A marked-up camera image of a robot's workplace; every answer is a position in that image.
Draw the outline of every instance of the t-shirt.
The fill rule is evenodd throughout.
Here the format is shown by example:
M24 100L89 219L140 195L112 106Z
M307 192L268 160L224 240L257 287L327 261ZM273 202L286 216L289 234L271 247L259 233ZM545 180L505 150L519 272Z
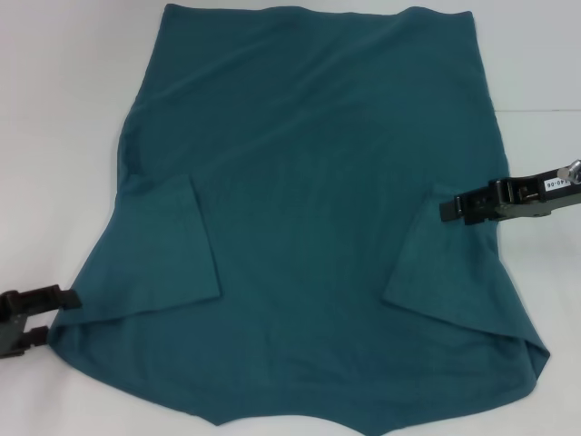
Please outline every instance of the t-shirt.
M497 225L438 215L507 174L471 13L168 5L50 343L215 424L375 436L515 401L548 352Z

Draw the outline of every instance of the label sticker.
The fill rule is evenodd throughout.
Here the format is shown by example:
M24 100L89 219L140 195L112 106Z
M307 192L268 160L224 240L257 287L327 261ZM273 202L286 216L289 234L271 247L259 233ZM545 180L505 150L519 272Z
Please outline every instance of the label sticker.
M559 179L555 177L554 179L545 180L545 191L554 191L555 189L564 188L565 186L571 186L571 182L568 180Z

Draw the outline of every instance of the teal fabric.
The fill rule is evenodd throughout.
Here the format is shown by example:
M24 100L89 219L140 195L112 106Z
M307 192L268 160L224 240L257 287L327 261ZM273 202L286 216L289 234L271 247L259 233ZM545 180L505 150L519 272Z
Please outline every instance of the teal fabric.
M497 227L438 218L507 174L471 13L168 5L50 343L215 424L373 436L515 401L548 352Z

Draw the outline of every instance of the white background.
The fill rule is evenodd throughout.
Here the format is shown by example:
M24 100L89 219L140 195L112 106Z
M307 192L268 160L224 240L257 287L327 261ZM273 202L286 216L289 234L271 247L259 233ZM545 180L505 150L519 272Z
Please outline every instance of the white background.
M570 0L184 1L260 9L473 11L513 175L581 157L581 4ZM112 211L115 149L164 6L157 0L0 0L0 292L70 286ZM532 395L391 434L577 435L581 428L581 206L499 226L502 258L553 353ZM51 316L38 316L40 325ZM69 368L47 347L0 361L0 433L357 435L307 417L214 428Z

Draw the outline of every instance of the white table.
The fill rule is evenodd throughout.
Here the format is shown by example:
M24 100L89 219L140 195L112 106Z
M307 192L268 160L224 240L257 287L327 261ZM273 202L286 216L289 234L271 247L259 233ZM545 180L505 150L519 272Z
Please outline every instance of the white table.
M197 7L397 13L472 10L513 175L581 157L581 4L572 0L204 0ZM153 48L162 0L0 0L0 291L68 286L113 207L115 149ZM581 428L581 206L502 223L501 253L553 353L528 398L391 434L567 436ZM31 326L50 321L40 315ZM47 347L0 361L11 436L356 435L307 417L215 428L117 391Z

